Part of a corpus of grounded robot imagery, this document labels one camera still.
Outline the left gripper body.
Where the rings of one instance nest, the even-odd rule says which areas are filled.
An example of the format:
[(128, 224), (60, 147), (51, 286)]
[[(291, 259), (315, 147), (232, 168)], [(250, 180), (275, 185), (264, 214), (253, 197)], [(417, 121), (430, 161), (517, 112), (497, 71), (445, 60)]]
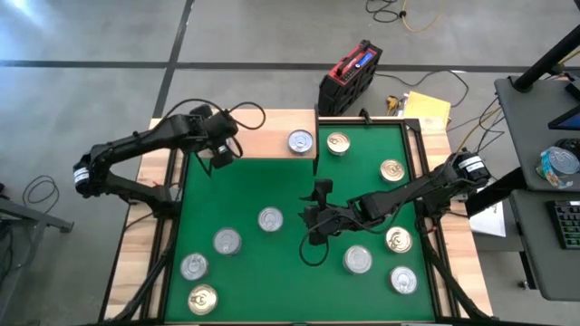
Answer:
[(209, 149), (211, 152), (231, 152), (228, 140), (238, 132), (237, 123), (229, 113), (214, 112), (209, 104), (197, 106), (185, 115), (188, 126), (183, 150), (186, 153)]

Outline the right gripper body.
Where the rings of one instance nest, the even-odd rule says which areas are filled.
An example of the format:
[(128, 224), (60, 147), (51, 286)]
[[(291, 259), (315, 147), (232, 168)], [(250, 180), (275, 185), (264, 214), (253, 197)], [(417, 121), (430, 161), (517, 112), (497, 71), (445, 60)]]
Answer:
[(309, 234), (329, 236), (343, 231), (361, 231), (368, 226), (362, 211), (353, 203), (347, 206), (327, 204), (326, 206), (307, 206), (299, 214), (306, 224)]

